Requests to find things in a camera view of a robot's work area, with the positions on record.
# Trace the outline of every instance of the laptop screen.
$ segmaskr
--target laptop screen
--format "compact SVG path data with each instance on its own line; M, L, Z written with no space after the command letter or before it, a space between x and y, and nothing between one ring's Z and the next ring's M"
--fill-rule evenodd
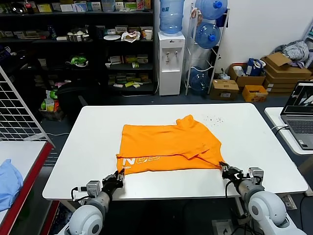
M313 82L298 82L281 115L313 115Z

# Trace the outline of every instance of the small table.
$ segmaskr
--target small table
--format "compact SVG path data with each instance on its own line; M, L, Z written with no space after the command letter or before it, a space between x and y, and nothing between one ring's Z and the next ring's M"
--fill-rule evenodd
M189 114L222 142L221 154L227 163L244 171L251 166L263 169L266 190L298 193L308 189L303 176L250 103L86 106L62 149L43 197L68 206L72 188L114 173L125 124L172 125ZM282 162L284 168L277 167ZM124 188L116 190L113 199L225 197L227 181L219 169L142 172L126 175ZM228 187L228 196L239 196L232 185Z
M0 235L10 233L51 149L52 145L45 141L0 141L0 165L6 159L11 159L11 164L24 179L23 187L12 207L0 211Z
M280 117L282 110L283 107L265 108L265 113L274 126L285 125L284 121ZM279 131L279 134L294 154L310 157L298 167L299 171L302 174L308 172L308 170L313 167L313 150L303 150L290 132L290 130L282 129Z

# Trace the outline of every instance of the brown cardboard box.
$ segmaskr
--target brown cardboard box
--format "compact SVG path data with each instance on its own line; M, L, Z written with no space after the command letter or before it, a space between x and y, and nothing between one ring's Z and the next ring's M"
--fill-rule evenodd
M270 83L297 83L298 81L306 81L311 77L276 77L273 73L265 70L266 80Z
M245 69L246 64L231 64L228 70L228 75L231 80L235 80L238 87L244 87L245 85L262 85L265 79L265 76L241 76L238 77L234 66L241 66Z
M282 53L274 53L266 56L268 64L272 65L276 70L286 70L290 67L291 59L284 56Z
M287 93L287 92L292 92L293 88L267 88L267 92L274 92L274 93Z
M267 95L263 86L246 85L243 91L243 98L246 102L263 102Z
M213 80L210 91L211 99L234 100L239 88L233 80Z
M269 81L267 81L267 79L265 79L263 83L263 87L265 89L267 88L294 88L295 84L296 82L294 83L270 83Z
M311 71L306 68L301 69L296 67L288 67L287 69L276 69L276 67L271 65L272 61L270 61L267 57L263 57L262 60L266 63L265 69L270 72L270 74L272 74L274 77L303 78L310 77L312 74Z

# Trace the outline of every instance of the laptop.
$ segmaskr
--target laptop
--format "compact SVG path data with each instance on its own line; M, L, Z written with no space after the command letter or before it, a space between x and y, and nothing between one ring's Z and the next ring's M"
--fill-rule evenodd
M297 82L280 114L303 150L313 150L313 82Z

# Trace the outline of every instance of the red table edge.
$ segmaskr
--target red table edge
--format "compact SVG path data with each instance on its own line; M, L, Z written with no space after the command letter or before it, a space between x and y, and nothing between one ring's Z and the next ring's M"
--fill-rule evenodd
M59 201L53 201L49 212L47 214L47 217L45 219L45 223L43 228L41 229L40 235L48 235L55 217L55 214L57 212L57 209L59 207L60 202Z
M48 142L45 143L33 167L29 171L27 178L24 180L24 185L20 191L20 194L18 195L12 207L8 210L6 216L3 219L2 226L0 227L0 235L8 235L10 233L15 220L22 209L26 197L28 196L52 148L52 144Z

